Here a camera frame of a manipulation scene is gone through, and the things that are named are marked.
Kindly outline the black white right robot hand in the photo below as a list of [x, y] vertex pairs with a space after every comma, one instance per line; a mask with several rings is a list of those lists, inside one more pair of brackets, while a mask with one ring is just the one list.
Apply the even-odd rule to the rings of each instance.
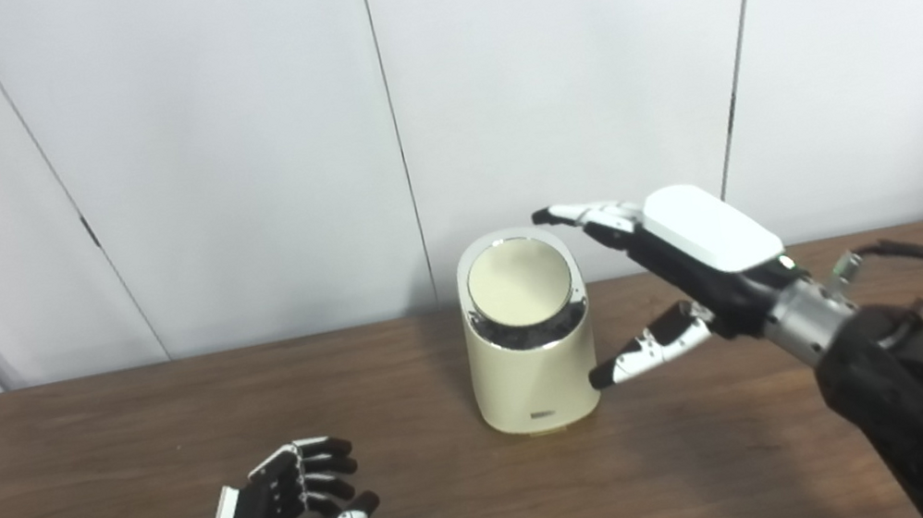
[[602, 390], [691, 352], [712, 336], [760, 339], [802, 271], [784, 260], [783, 240], [695, 185], [671, 185], [644, 202], [555, 204], [534, 225], [581, 228], [685, 295], [589, 372]]

